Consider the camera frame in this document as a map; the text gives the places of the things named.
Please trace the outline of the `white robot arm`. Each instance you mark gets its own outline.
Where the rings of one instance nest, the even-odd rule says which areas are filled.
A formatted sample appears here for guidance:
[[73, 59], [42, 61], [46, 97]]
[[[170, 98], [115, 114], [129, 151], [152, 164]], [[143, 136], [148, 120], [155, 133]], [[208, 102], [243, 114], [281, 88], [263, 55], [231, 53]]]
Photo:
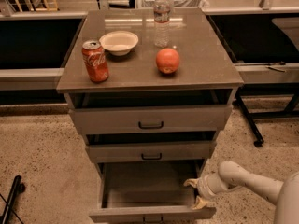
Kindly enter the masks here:
[[299, 172], [279, 181], [256, 175], [233, 161], [223, 161], [216, 173], [189, 178], [184, 186], [192, 186], [199, 193], [194, 210], [204, 208], [219, 193], [247, 188], [276, 207], [274, 224], [299, 224]]

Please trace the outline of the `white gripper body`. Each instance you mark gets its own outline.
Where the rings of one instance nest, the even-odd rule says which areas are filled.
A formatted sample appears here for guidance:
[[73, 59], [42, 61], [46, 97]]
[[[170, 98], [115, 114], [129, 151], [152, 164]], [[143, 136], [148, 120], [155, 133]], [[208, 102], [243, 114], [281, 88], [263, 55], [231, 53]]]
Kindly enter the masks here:
[[218, 173], [201, 176], [197, 181], [199, 195], [205, 200], [213, 199], [217, 194], [226, 192], [228, 184], [224, 182]]

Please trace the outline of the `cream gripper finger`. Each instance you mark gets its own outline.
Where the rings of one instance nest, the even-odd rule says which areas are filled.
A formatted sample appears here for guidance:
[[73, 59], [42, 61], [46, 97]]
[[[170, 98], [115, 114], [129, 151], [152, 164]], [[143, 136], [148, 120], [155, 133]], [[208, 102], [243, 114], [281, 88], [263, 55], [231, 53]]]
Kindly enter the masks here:
[[184, 186], [185, 187], [191, 186], [193, 188], [196, 188], [198, 186], [198, 181], [199, 181], [198, 178], [189, 178], [184, 182]]
[[192, 206], [192, 210], [200, 210], [203, 209], [208, 204], [208, 200], [205, 200], [204, 198], [197, 196], [195, 198], [195, 203]]

